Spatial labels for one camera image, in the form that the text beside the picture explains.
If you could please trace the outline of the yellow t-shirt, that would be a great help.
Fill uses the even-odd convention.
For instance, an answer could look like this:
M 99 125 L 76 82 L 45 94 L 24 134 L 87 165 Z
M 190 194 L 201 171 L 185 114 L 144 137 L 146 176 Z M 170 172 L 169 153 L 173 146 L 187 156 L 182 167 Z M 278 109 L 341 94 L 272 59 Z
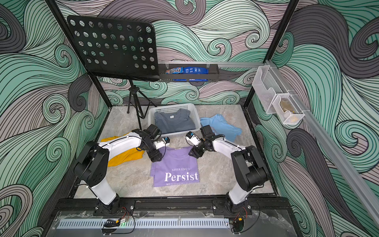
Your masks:
M 127 150 L 109 160 L 108 167 L 114 167 L 125 162 L 139 160 L 143 157 L 144 153 L 144 151 L 137 150 L 136 148 Z

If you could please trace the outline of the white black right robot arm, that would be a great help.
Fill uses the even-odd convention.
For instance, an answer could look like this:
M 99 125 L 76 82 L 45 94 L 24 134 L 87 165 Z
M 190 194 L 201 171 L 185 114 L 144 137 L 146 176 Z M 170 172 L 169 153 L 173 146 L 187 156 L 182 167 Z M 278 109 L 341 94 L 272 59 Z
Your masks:
M 186 134 L 186 141 L 192 145 L 189 155 L 200 158 L 208 152 L 220 153 L 231 159 L 236 178 L 235 186 L 226 194 L 224 209 L 230 214 L 239 213 L 248 206 L 248 196 L 264 187 L 268 181 L 268 169 L 257 147 L 240 146 L 229 141 L 223 134 L 215 134 L 211 126 L 201 129 L 202 138 L 194 132 Z

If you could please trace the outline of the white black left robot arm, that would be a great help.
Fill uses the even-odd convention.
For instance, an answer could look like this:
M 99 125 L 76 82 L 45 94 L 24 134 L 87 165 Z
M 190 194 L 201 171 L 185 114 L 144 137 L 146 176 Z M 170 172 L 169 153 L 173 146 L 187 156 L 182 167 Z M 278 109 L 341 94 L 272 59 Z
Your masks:
M 98 200 L 96 215 L 117 215 L 121 210 L 119 195 L 113 190 L 106 174 L 108 163 L 114 157 L 131 149 L 145 151 L 155 163 L 164 154 L 159 150 L 170 143 L 160 129 L 151 124 L 147 129 L 134 129 L 128 134 L 106 142 L 87 142 L 77 158 L 74 173 L 83 181 Z

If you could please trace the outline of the purple Persist t-shirt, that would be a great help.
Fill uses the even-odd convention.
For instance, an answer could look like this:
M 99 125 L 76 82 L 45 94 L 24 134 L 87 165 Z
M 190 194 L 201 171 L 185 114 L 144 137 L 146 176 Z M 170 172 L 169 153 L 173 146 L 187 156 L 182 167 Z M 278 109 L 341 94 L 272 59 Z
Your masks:
M 154 187 L 193 184 L 200 182 L 197 159 L 190 156 L 191 147 L 161 148 L 163 158 L 152 163 Z

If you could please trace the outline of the grey t-shirt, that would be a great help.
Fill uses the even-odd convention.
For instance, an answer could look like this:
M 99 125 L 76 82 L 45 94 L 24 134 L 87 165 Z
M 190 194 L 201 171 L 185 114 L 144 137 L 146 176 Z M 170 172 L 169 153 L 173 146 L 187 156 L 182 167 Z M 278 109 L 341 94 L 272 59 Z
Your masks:
M 155 125 L 163 134 L 196 129 L 189 110 L 179 109 L 174 113 L 155 112 L 154 118 Z

